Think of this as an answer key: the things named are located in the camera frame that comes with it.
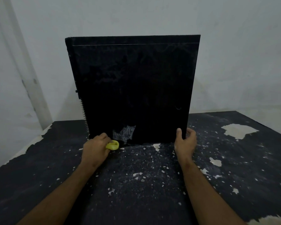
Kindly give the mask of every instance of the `wall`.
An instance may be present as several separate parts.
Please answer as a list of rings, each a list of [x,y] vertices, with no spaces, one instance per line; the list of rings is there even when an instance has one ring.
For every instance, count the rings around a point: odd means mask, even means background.
[[[281,0],[11,0],[53,120],[82,119],[64,38],[201,34],[190,112],[281,132]]]
[[[0,30],[0,166],[41,131]]]

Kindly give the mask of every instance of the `yellow sponge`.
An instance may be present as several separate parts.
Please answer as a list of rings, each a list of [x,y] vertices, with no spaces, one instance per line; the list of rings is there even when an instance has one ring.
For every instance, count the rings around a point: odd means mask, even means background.
[[[116,140],[112,140],[112,143],[108,143],[106,145],[106,148],[114,151],[114,150],[118,149],[119,146],[120,146],[119,142],[117,142]]]

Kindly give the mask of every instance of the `table surface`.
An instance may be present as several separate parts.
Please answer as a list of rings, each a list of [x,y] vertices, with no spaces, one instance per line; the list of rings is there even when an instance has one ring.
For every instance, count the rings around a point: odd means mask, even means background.
[[[258,132],[237,140],[224,134],[229,124]],[[194,161],[242,219],[281,216],[281,134],[235,111],[190,114],[188,126],[197,131]],[[73,173],[86,137],[84,120],[56,121],[43,140],[0,167],[0,224],[15,224]],[[111,152],[66,220],[161,223],[197,224],[173,144],[161,144],[159,151],[139,145]]]

